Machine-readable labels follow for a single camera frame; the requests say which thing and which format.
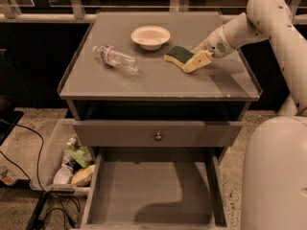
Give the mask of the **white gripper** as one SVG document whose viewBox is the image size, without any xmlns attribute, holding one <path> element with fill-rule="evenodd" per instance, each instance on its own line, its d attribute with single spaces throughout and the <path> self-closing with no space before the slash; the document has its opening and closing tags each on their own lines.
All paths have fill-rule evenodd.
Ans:
<svg viewBox="0 0 307 230">
<path fill-rule="evenodd" d="M 224 27 L 221 26 L 192 50 L 194 55 L 183 65 L 182 70 L 185 73 L 192 73 L 208 65 L 212 57 L 225 58 L 234 51 L 235 49 L 226 39 Z"/>
</svg>

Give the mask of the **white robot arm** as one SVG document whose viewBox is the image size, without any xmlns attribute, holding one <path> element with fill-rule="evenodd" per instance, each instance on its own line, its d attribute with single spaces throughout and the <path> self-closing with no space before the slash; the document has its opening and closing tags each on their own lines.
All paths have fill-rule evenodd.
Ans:
<svg viewBox="0 0 307 230">
<path fill-rule="evenodd" d="M 267 39 L 290 90 L 282 116 L 254 130 L 246 148 L 241 230 L 307 230 L 307 42 L 285 0 L 248 0 L 247 11 L 193 52 L 223 58 Z"/>
</svg>

